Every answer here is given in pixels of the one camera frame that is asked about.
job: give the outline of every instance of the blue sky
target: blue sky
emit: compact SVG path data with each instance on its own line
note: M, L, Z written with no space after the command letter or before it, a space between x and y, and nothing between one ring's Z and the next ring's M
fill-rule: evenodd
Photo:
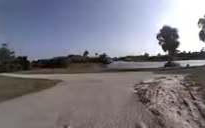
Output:
M198 51L205 0L0 0L0 43L30 59L107 53L162 53L155 35L179 29L179 50Z

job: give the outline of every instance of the paved road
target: paved road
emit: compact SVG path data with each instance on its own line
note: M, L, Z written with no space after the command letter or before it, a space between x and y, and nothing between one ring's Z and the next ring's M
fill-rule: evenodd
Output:
M159 128L131 90L152 73L6 75L63 82L0 103L0 128Z

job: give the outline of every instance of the dirt patch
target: dirt patch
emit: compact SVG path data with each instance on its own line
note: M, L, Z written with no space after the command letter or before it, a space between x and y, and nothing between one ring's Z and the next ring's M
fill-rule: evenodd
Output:
M158 77L134 86L139 100L165 128L205 128L205 119L182 76Z

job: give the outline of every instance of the bush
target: bush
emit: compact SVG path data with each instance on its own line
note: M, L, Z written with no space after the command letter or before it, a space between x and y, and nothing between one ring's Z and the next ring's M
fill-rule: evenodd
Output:
M164 67L180 67L180 64L172 61L168 61L167 63L164 64Z

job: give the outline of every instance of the lake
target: lake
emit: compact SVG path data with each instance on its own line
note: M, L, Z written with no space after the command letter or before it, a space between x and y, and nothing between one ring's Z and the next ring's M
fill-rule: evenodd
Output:
M186 67L187 64L190 66L203 66L205 65L205 60L179 60L175 61L179 63L182 67ZM160 68L163 67L166 61L160 62L124 62L124 61L114 61L108 65L108 68Z

